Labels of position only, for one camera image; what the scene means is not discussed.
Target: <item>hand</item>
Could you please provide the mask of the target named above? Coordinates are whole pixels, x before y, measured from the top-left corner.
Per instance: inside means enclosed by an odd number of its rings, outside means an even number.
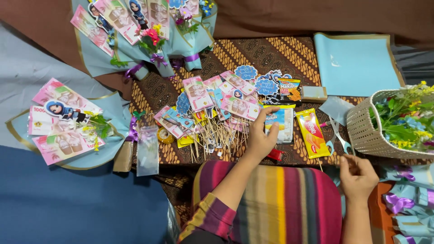
[[[251,159],[258,160],[258,163],[271,152],[277,143],[279,123],[274,122],[268,135],[264,133],[264,123],[267,114],[276,112],[279,109],[279,107],[262,109],[258,118],[249,127],[249,143],[244,154]]]
[[[366,204],[379,181],[371,162],[344,154],[340,158],[340,165],[342,189],[348,202]]]

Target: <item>woven plastic basket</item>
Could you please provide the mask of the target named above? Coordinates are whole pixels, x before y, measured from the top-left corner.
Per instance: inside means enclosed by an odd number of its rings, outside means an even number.
[[[372,108],[377,121],[380,121],[374,102],[390,97],[399,90],[381,90],[363,100],[356,107],[352,108],[347,115],[347,129],[353,148],[361,153],[401,159],[434,158],[433,153],[416,152],[406,149],[399,149],[390,144],[381,133],[381,124],[378,130],[374,129],[369,116],[369,108]],[[433,101],[433,96],[427,96],[422,102]]]

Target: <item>scissors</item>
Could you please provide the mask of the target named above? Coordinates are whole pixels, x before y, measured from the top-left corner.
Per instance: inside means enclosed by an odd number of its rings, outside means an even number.
[[[341,145],[344,148],[344,152],[346,154],[348,154],[347,148],[350,148],[352,150],[351,144],[349,144],[348,142],[344,141],[344,139],[342,139],[341,135],[339,134],[339,122],[336,121],[336,123],[334,123],[333,119],[330,116],[329,116],[329,119],[330,119],[330,124],[333,127],[333,131],[335,132],[335,135],[332,137],[332,139],[325,144],[326,146],[330,147],[330,155],[332,155],[335,152],[333,144],[334,144],[334,142],[336,140],[336,137],[341,142]]]

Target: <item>colorful striped fabric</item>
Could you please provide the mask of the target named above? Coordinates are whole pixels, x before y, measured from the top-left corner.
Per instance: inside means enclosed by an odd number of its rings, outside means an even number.
[[[203,229],[237,243],[338,244],[341,197],[333,181],[311,168],[259,165],[236,214],[210,192],[234,166],[208,161],[194,180],[194,216],[180,235]]]

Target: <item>tape roll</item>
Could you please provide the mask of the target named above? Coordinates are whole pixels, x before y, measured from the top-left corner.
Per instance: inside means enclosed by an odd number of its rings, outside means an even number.
[[[171,144],[175,141],[175,137],[166,128],[161,127],[157,131],[157,138],[164,144]]]

